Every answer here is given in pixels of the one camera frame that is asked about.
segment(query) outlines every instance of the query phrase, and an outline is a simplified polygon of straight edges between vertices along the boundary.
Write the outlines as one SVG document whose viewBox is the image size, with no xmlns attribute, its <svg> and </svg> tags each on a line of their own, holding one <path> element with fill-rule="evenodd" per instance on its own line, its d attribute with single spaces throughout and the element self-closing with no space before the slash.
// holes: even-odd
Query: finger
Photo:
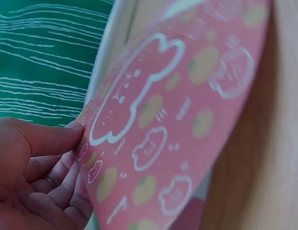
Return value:
<svg viewBox="0 0 298 230">
<path fill-rule="evenodd" d="M 82 230 L 88 223 L 93 207 L 88 199 L 81 175 L 78 174 L 73 197 L 64 212 L 70 217 L 77 230 Z"/>
<path fill-rule="evenodd" d="M 26 181 L 31 183 L 43 178 L 60 159 L 61 155 L 31 157 L 24 172 Z"/>
<path fill-rule="evenodd" d="M 31 183 L 32 188 L 36 192 L 46 194 L 57 188 L 68 174 L 74 160 L 75 157 L 71 151 L 63 154 L 61 159 L 43 179 Z"/>
<path fill-rule="evenodd" d="M 30 193 L 18 197 L 21 204 L 31 213 L 43 218 L 50 225 L 44 229 L 75 229 L 70 218 L 53 202 L 52 198 L 43 193 Z"/>
<path fill-rule="evenodd" d="M 79 165 L 75 161 L 61 185 L 48 193 L 53 198 L 55 204 L 63 210 L 68 206 L 74 194 L 76 178 L 79 172 Z"/>
<path fill-rule="evenodd" d="M 21 152 L 32 157 L 61 155 L 75 148 L 79 142 L 83 127 L 77 122 L 71 123 L 70 128 L 50 127 L 28 123 L 14 118 L 0 118 L 0 122 L 12 128 L 26 142 L 27 151 Z"/>
</svg>

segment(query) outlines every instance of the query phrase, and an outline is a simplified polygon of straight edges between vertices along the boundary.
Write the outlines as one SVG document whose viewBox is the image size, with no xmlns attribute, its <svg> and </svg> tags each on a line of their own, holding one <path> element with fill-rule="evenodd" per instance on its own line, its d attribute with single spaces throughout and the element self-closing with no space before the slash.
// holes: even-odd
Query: printed pattern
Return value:
<svg viewBox="0 0 298 230">
<path fill-rule="evenodd" d="M 86 186 L 102 229 L 169 229 L 212 167 L 248 96 L 268 19 L 269 1 L 236 1 L 239 9 L 195 4 L 135 37 L 78 117 L 86 131 L 76 152 L 87 144 L 89 153 L 80 164 L 101 162 L 81 174 L 98 178 Z"/>
<path fill-rule="evenodd" d="M 73 120 L 112 5 L 0 1 L 0 117 L 52 126 Z"/>
</svg>

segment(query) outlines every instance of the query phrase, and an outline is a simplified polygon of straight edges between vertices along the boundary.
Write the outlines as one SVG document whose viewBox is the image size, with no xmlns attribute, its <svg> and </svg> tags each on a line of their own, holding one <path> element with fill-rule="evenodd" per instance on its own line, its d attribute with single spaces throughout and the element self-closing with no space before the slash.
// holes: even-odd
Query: white doodle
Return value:
<svg viewBox="0 0 298 230">
<path fill-rule="evenodd" d="M 191 98 L 186 97 L 183 106 L 179 109 L 179 113 L 176 115 L 178 121 L 182 121 L 191 106 Z"/>
<path fill-rule="evenodd" d="M 108 217 L 106 224 L 110 224 L 112 219 L 120 212 L 120 210 L 126 210 L 128 208 L 128 198 L 124 196 L 118 206 L 114 209 L 112 214 Z"/>
<path fill-rule="evenodd" d="M 216 0 L 208 1 L 204 4 L 204 9 L 207 13 L 213 17 L 224 20 L 231 21 L 243 9 L 242 0 Z"/>
<path fill-rule="evenodd" d="M 136 77 L 136 78 L 139 77 L 140 74 L 141 74 L 141 70 L 139 70 L 139 69 L 135 70 L 135 72 L 134 72 L 133 75 L 131 75 L 129 72 L 127 72 L 124 81 L 123 81 L 122 84 L 118 87 L 117 92 L 116 92 L 115 96 L 112 97 L 112 99 L 116 99 L 116 100 L 118 100 L 118 102 L 119 102 L 120 104 L 122 104 L 122 103 L 124 102 L 124 100 L 125 100 L 125 96 L 119 96 L 120 93 L 121 93 L 121 90 L 122 90 L 123 88 L 127 89 L 127 88 L 129 87 L 128 81 L 129 81 L 132 77 Z"/>
<path fill-rule="evenodd" d="M 239 62 L 245 58 L 244 65 Z M 234 99 L 245 92 L 250 85 L 254 72 L 254 60 L 244 47 L 235 48 L 225 53 L 220 60 L 220 68 L 212 75 L 209 84 L 225 99 Z M 221 80 L 232 82 L 231 87 L 223 88 Z"/>
<path fill-rule="evenodd" d="M 168 63 L 168 65 L 159 73 L 153 73 L 151 75 L 148 76 L 146 83 L 143 87 L 143 89 L 141 90 L 140 94 L 138 95 L 138 97 L 131 103 L 130 105 L 130 118 L 128 119 L 126 125 L 124 126 L 124 128 L 116 135 L 113 135 L 112 131 L 108 131 L 108 133 L 98 139 L 93 138 L 93 131 L 95 128 L 95 125 L 97 123 L 97 120 L 101 114 L 101 112 L 103 111 L 103 108 L 105 106 L 105 103 L 107 102 L 110 94 L 112 93 L 112 91 L 114 90 L 115 86 L 117 85 L 118 81 L 120 80 L 120 78 L 122 77 L 122 75 L 124 74 L 124 72 L 126 71 L 126 69 L 130 66 L 130 64 L 132 63 L 132 61 L 137 57 L 137 55 L 144 50 L 144 48 L 146 48 L 150 43 L 152 43 L 155 40 L 159 40 L 159 49 L 158 52 L 160 53 L 165 53 L 167 50 L 169 50 L 172 47 L 176 47 L 177 51 L 173 57 L 173 59 L 170 61 L 170 63 Z M 183 56 L 185 53 L 185 43 L 179 39 L 174 39 L 171 41 L 167 41 L 167 38 L 164 34 L 162 33 L 157 33 L 155 35 L 153 35 L 152 37 L 146 39 L 135 51 L 134 53 L 131 55 L 131 57 L 127 60 L 127 62 L 125 63 L 124 67 L 121 70 L 121 73 L 118 74 L 118 76 L 116 77 L 116 79 L 114 80 L 112 86 L 109 89 L 109 92 L 107 93 L 101 107 L 100 110 L 98 112 L 98 114 L 95 117 L 95 120 L 93 122 L 93 125 L 91 127 L 90 130 L 90 134 L 89 134 L 89 141 L 90 144 L 92 146 L 97 146 L 100 145 L 101 143 L 103 143 L 104 141 L 108 141 L 109 143 L 113 144 L 116 143 L 117 141 L 119 141 L 131 128 L 136 115 L 137 115 L 137 108 L 138 106 L 141 104 L 142 100 L 144 99 L 144 97 L 146 96 L 146 94 L 149 92 L 152 84 L 154 84 L 155 82 L 161 81 L 162 79 L 164 79 L 168 74 L 170 74 L 172 72 L 172 70 L 180 63 L 180 61 L 182 60 Z"/>
<path fill-rule="evenodd" d="M 92 167 L 92 169 L 89 170 L 88 172 L 88 183 L 91 184 L 93 181 L 95 181 L 95 179 L 97 178 L 97 176 L 99 175 L 101 169 L 103 166 L 103 161 L 101 160 L 97 160 L 94 164 L 94 166 Z"/>
<path fill-rule="evenodd" d="M 122 149 L 124 144 L 125 144 L 125 138 L 120 142 L 119 146 L 117 147 L 116 151 L 114 152 L 115 155 L 117 155 L 120 152 L 120 150 Z"/>
<path fill-rule="evenodd" d="M 167 112 L 165 109 L 161 109 L 161 112 L 158 113 L 158 115 L 156 115 L 156 118 L 159 122 L 162 122 L 162 119 L 165 118 L 165 115 L 167 115 Z"/>
<path fill-rule="evenodd" d="M 76 160 L 80 161 L 83 158 L 83 156 L 87 153 L 87 151 L 88 151 L 88 144 L 86 143 L 78 153 Z"/>
<path fill-rule="evenodd" d="M 82 126 L 85 126 L 85 125 L 86 125 L 86 121 L 85 121 L 85 117 L 84 117 L 84 116 L 79 120 L 79 123 L 80 123 Z"/>
<path fill-rule="evenodd" d="M 99 109 L 100 109 L 100 107 L 97 107 L 97 108 L 94 109 L 94 111 L 92 112 L 92 114 L 91 114 L 90 117 L 89 117 L 89 120 L 90 120 L 90 121 L 92 121 L 92 120 L 95 118 L 95 116 L 96 116 L 97 113 L 99 112 Z"/>
<path fill-rule="evenodd" d="M 127 177 L 127 174 L 126 173 L 120 173 L 120 178 L 121 179 L 124 179 L 124 178 L 126 178 Z"/>
<path fill-rule="evenodd" d="M 202 4 L 206 1 L 209 0 L 178 0 L 167 9 L 162 20 L 173 18 L 179 13 L 191 9 L 192 7 L 195 7 L 196 5 Z"/>
<path fill-rule="evenodd" d="M 154 134 L 156 135 L 158 133 L 162 133 L 163 138 L 160 140 L 159 144 L 155 144 L 154 142 L 150 141 L 150 138 L 151 138 L 151 135 L 154 135 Z M 132 152 L 132 158 L 134 159 L 134 169 L 138 172 L 141 172 L 149 168 L 156 161 L 157 157 L 161 154 L 166 144 L 166 141 L 167 141 L 167 130 L 165 127 L 161 126 L 161 127 L 150 129 L 144 141 L 140 145 L 136 146 Z M 146 158 L 149 157 L 149 160 L 147 161 L 146 164 L 139 166 L 138 160 L 141 154 L 146 155 L 145 156 Z"/>
<path fill-rule="evenodd" d="M 227 47 L 234 49 L 239 46 L 240 39 L 237 36 L 229 35 L 226 39 L 225 44 Z"/>
<path fill-rule="evenodd" d="M 179 143 L 175 143 L 175 144 L 169 144 L 168 145 L 168 149 L 170 152 L 175 152 L 175 151 L 179 151 Z"/>
<path fill-rule="evenodd" d="M 162 189 L 158 195 L 158 200 L 161 204 L 163 214 L 171 216 L 179 213 L 188 202 L 189 197 L 192 195 L 192 180 L 187 175 L 177 175 L 168 188 Z M 175 203 L 175 207 L 167 208 L 167 202 Z"/>
<path fill-rule="evenodd" d="M 188 164 L 187 161 L 183 161 L 181 163 L 181 169 L 182 169 L 183 172 L 187 172 L 189 170 L 189 164 Z"/>
</svg>

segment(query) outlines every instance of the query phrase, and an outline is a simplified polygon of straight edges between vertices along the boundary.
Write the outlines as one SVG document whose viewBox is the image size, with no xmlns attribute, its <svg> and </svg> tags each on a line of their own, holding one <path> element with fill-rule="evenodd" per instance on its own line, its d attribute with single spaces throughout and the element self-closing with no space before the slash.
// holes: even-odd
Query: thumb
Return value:
<svg viewBox="0 0 298 230">
<path fill-rule="evenodd" d="M 32 124 L 0 118 L 0 200 L 5 200 L 23 175 L 30 157 L 61 155 L 78 144 L 83 127 L 70 128 Z"/>
<path fill-rule="evenodd" d="M 19 141 L 27 145 L 27 153 L 23 153 L 28 154 L 27 157 L 66 153 L 76 147 L 83 134 L 83 127 L 76 121 L 65 128 L 38 125 L 9 117 L 0 118 L 0 122 L 10 128 L 11 132 L 19 134 Z"/>
</svg>

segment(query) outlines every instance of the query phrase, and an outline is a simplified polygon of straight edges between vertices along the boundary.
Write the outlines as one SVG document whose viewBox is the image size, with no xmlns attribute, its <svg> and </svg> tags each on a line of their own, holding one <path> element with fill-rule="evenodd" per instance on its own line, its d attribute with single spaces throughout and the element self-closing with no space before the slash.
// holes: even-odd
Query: white bear outline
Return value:
<svg viewBox="0 0 298 230">
<path fill-rule="evenodd" d="M 104 135 L 103 137 L 99 138 L 99 139 L 94 139 L 93 138 L 93 130 L 95 128 L 96 122 L 101 114 L 101 112 L 103 111 L 103 108 L 110 96 L 110 94 L 112 93 L 112 91 L 114 90 L 115 86 L 117 85 L 118 81 L 120 80 L 120 78 L 123 76 L 123 74 L 125 73 L 126 69 L 130 66 L 130 64 L 134 61 L 134 59 L 137 57 L 137 55 L 150 43 L 152 43 L 153 41 L 155 41 L 156 39 L 160 40 L 159 43 L 159 52 L 160 53 L 164 53 L 166 52 L 169 48 L 176 46 L 177 47 L 177 52 L 174 55 L 174 58 L 171 60 L 171 62 L 166 66 L 166 68 L 164 68 L 161 72 L 159 73 L 154 73 L 149 75 L 149 77 L 147 78 L 147 81 L 142 89 L 142 91 L 140 92 L 140 94 L 138 95 L 138 97 L 132 102 L 132 104 L 130 105 L 130 112 L 131 112 L 131 116 L 126 124 L 126 126 L 116 135 L 113 136 L 112 131 L 109 131 L 106 135 Z M 89 133 L 89 142 L 92 146 L 97 146 L 102 144 L 103 142 L 105 142 L 106 140 L 110 143 L 116 143 L 118 142 L 131 128 L 136 115 L 137 115 L 137 107 L 139 106 L 139 104 L 141 103 L 141 101 L 144 99 L 144 97 L 146 96 L 146 94 L 148 93 L 148 91 L 150 90 L 151 86 L 153 83 L 158 82 L 162 79 L 164 79 L 167 75 L 169 75 L 174 68 L 180 63 L 180 61 L 182 60 L 183 56 L 185 53 L 185 43 L 179 39 L 174 39 L 171 40 L 169 42 L 167 42 L 167 38 L 164 34 L 162 33 L 157 33 L 151 37 L 149 37 L 148 39 L 146 39 L 138 48 L 136 48 L 136 50 L 133 52 L 133 54 L 130 56 L 130 58 L 127 60 L 127 62 L 124 64 L 123 68 L 121 69 L 120 73 L 117 75 L 116 79 L 114 80 L 113 84 L 111 85 L 105 99 L 103 100 L 103 103 L 100 107 L 100 110 L 98 111 L 94 122 L 91 126 L 90 129 L 90 133 Z"/>
</svg>

